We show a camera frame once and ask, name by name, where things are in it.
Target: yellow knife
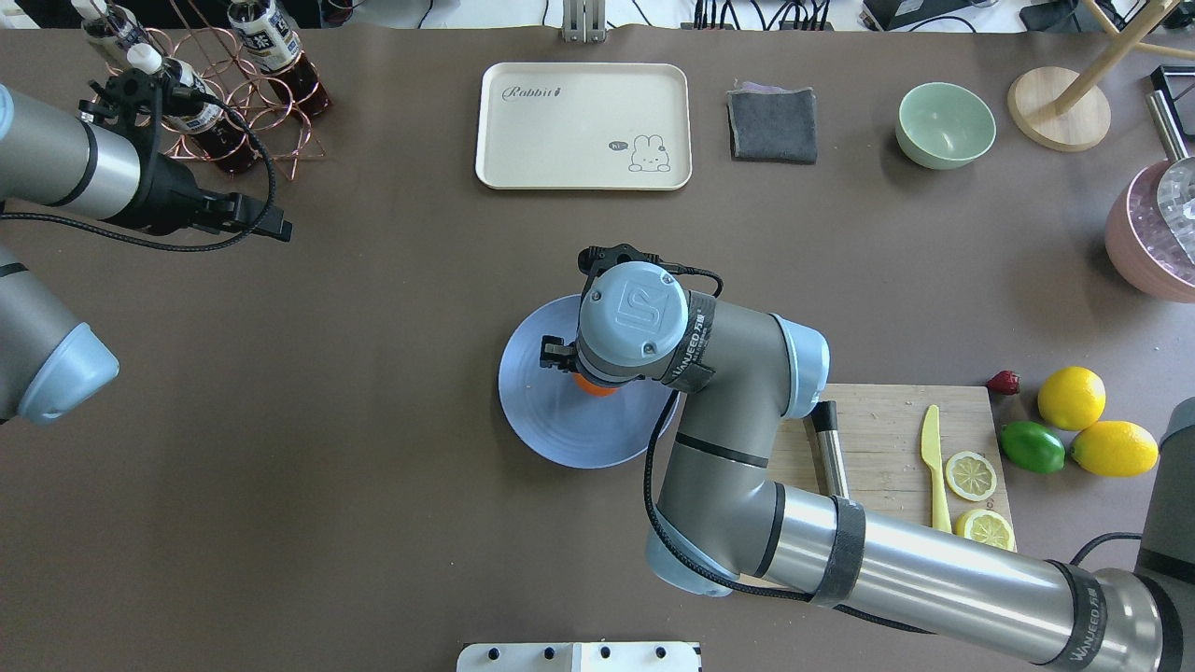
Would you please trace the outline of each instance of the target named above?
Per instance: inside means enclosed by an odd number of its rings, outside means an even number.
[[[931,527],[950,532],[950,509],[946,508],[946,483],[942,479],[942,436],[938,433],[938,407],[925,411],[921,424],[921,460],[930,468]]]

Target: pink bowl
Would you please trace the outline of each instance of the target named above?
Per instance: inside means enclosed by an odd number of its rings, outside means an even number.
[[[1195,264],[1175,240],[1154,201],[1169,161],[1136,173],[1108,213],[1104,244],[1116,270],[1138,289],[1181,304],[1195,304]]]

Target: wooden round base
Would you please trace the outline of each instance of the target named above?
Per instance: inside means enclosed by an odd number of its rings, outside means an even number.
[[[1054,102],[1079,73],[1047,66],[1027,72],[1009,88],[1009,112],[1017,128],[1050,149],[1081,152],[1099,143],[1113,122],[1111,108],[1103,91],[1092,86],[1065,114]]]

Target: gray cloth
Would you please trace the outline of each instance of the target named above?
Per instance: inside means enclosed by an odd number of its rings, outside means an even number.
[[[727,92],[730,153],[747,161],[817,161],[816,98],[805,87],[786,91],[743,83]]]

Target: blue plate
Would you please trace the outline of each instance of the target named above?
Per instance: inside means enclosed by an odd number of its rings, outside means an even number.
[[[581,295],[574,294],[527,316],[502,353],[498,398],[507,422],[531,450],[564,466],[601,469],[648,448],[669,390],[655,380],[633,380],[608,397],[595,397],[577,387],[571,374],[540,368],[544,335],[576,340],[580,310]]]

